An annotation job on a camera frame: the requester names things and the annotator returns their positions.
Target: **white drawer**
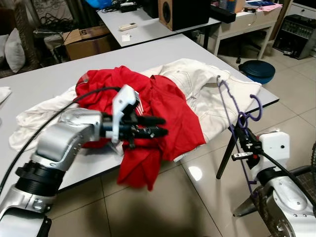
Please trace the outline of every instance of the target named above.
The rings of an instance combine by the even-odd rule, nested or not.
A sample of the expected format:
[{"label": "white drawer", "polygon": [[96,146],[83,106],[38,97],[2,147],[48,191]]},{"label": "white drawer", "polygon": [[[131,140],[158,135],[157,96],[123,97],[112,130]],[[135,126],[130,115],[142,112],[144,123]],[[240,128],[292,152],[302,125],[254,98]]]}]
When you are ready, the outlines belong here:
[{"label": "white drawer", "polygon": [[292,5],[287,15],[301,15],[308,18],[316,19],[316,11],[309,10],[307,8],[299,7],[296,5]]},{"label": "white drawer", "polygon": [[226,24],[222,23],[214,36],[222,37],[236,32],[242,32],[256,28],[257,26],[275,22],[280,14],[281,8],[269,12],[258,11],[254,13],[241,12],[236,16],[236,21]]}]

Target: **pillow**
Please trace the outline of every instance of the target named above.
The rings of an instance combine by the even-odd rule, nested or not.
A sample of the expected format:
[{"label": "pillow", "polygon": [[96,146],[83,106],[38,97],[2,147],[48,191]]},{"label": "pillow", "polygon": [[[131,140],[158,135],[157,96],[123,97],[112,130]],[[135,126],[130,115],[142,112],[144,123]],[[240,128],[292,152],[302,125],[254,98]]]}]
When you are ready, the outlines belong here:
[{"label": "pillow", "polygon": [[25,54],[19,32],[16,28],[9,35],[4,51],[9,67],[14,73],[17,73],[25,64]]},{"label": "pillow", "polygon": [[9,35],[0,36],[0,67],[2,66],[5,59],[4,47],[8,37]]}]

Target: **remote control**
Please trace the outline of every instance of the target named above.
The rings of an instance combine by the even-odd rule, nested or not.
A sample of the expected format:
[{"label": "remote control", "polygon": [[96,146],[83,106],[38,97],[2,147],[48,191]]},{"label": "remote control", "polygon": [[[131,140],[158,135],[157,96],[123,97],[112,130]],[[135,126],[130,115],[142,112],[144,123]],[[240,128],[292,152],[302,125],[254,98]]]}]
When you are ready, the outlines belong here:
[{"label": "remote control", "polygon": [[126,30],[129,30],[129,29],[135,28],[135,27],[137,27],[136,23],[130,23],[130,24],[127,24],[127,25],[120,26],[119,30],[120,31],[126,31]]}]

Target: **white desk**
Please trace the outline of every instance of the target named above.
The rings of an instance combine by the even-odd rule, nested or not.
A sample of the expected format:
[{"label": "white desk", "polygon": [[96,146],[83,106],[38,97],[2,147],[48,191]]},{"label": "white desk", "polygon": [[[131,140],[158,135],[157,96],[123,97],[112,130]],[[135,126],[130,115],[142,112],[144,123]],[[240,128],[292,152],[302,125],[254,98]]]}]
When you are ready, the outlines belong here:
[{"label": "white desk", "polygon": [[[159,39],[134,47],[127,47],[0,79],[0,87],[10,86],[12,89],[12,94],[0,105],[0,118],[2,120],[0,125],[0,179],[2,179],[6,169],[17,154],[15,150],[10,148],[8,138],[17,127],[15,117],[20,112],[41,101],[61,94],[70,86],[75,85],[78,79],[88,70],[125,65],[131,70],[141,72],[181,58],[196,59],[215,65],[220,69],[231,71],[232,75],[240,80],[250,80],[184,35]],[[263,105],[269,105],[278,100],[276,96],[264,88],[261,88],[258,96]],[[256,108],[257,105],[254,103],[250,110]],[[9,176],[0,201],[9,186],[18,179],[18,176],[14,174],[16,168],[29,161],[31,152],[25,152],[17,162]],[[120,165],[121,160],[121,157],[106,148],[99,150],[82,149],[66,173],[60,188],[66,188],[108,171]]]},{"label": "white desk", "polygon": [[[102,11],[98,11],[98,14],[121,47],[132,46],[135,44],[157,40],[196,29],[219,26],[220,24],[220,21],[210,18],[206,24],[181,29],[178,31],[171,31],[162,23],[160,23],[158,18],[151,18],[142,8],[138,9],[137,11],[125,13],[121,13],[120,11],[102,13]],[[136,23],[138,27],[123,32],[119,30],[119,26],[133,22]],[[127,33],[131,35],[130,41],[122,42],[122,35]]]},{"label": "white desk", "polygon": [[209,48],[217,56],[221,40],[242,35],[248,32],[257,31],[261,29],[268,29],[261,50],[257,59],[260,60],[268,44],[270,35],[273,31],[274,25],[280,14],[281,7],[270,12],[257,11],[256,13],[238,12],[236,14],[236,21],[226,24],[222,23],[220,27],[210,36]]}]

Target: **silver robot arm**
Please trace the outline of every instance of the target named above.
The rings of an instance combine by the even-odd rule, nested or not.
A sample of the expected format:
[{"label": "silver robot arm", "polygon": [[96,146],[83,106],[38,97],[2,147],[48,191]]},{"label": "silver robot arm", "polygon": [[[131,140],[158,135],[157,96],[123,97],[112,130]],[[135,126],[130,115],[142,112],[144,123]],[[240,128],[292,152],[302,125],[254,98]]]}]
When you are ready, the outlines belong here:
[{"label": "silver robot arm", "polygon": [[100,137],[128,139],[154,138],[167,134],[157,126],[155,117],[137,117],[138,93],[125,85],[113,99],[113,115],[99,111],[72,109],[61,115],[59,123],[40,137],[31,160],[17,169],[20,177],[0,204],[0,237],[46,237],[51,225],[45,213],[54,203],[64,174],[73,163],[82,144]]},{"label": "silver robot arm", "polygon": [[[262,198],[266,203],[263,206],[267,208],[265,215],[269,213],[274,218],[274,222],[268,221],[273,223],[270,227],[272,226],[278,236],[282,237],[316,236],[316,217],[313,214],[312,203],[287,173],[265,157],[268,153],[286,168],[286,162],[290,158],[289,135],[274,131],[257,138],[248,128],[247,133],[240,128],[236,129],[236,133],[244,153],[234,154],[232,158],[246,159],[252,178],[263,186],[261,196],[266,197]],[[306,171],[310,171],[308,166],[300,167],[291,173],[299,175]],[[234,213],[235,216],[244,214],[243,208],[238,208]]]}]

